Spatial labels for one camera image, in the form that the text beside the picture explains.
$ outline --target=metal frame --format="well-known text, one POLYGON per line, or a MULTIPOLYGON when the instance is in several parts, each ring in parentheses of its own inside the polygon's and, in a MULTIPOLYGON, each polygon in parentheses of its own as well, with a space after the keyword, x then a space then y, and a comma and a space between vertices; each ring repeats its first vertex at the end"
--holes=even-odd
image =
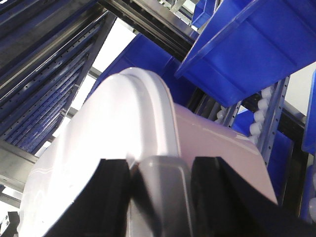
POLYGON ((106 9, 183 60, 198 34, 156 0, 100 0, 106 9))

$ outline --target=steel beam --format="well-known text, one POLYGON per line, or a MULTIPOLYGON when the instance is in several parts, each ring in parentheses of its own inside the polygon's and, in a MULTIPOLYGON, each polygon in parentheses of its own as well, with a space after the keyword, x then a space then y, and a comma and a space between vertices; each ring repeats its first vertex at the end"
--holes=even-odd
POLYGON ((100 0, 99 3, 180 61, 198 36, 156 0, 100 0))
POLYGON ((1 193, 0 194, 0 201, 6 203, 6 204, 9 204, 11 206, 14 206, 16 208, 20 208, 20 204, 21 204, 21 201, 15 197, 11 197, 7 194, 3 194, 1 193))
POLYGON ((37 160, 38 157, 0 140, 0 184, 22 193, 37 160))

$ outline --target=storage rack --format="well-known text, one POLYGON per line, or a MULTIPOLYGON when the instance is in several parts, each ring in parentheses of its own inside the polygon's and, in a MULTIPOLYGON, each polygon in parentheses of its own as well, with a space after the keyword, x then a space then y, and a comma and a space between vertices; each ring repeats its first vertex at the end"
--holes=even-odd
MULTIPOLYGON (((10 153, 15 164, 26 167, 22 150, 35 154, 68 113, 115 21, 107 9, 179 60, 198 36, 156 0, 11 0, 1 4, 0 27, 5 30, 0 31, 0 153, 10 153)), ((257 93, 240 103, 255 112, 260 99, 257 93)), ((198 88, 188 108, 212 120, 220 110, 198 88)), ((231 126, 235 115, 236 110, 230 109, 225 125, 231 126)), ((301 150, 305 117, 285 102, 276 126, 294 141, 282 203, 298 215, 307 165, 307 154, 301 150)), ((37 159, 31 154, 28 166, 37 159)), ((17 189, 13 181, 20 182, 17 190, 23 189, 24 177, 7 177, 0 170, 0 181, 8 187, 17 189)))

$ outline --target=blue plastic bin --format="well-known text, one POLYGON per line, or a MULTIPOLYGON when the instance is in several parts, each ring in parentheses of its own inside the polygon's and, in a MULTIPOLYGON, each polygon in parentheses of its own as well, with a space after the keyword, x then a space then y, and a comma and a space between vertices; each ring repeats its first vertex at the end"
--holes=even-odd
POLYGON ((180 62, 142 34, 138 34, 113 63, 100 75, 88 97, 108 76, 129 67, 139 67, 157 73, 170 89, 173 101, 186 105, 196 86, 174 76, 180 62))
POLYGON ((316 61, 316 0, 225 0, 176 76, 224 106, 316 61))
POLYGON ((316 71, 313 74, 310 100, 303 136, 302 150, 315 155, 316 152, 316 71))
POLYGON ((200 28, 214 13, 215 0, 200 0, 194 9, 192 25, 200 28))

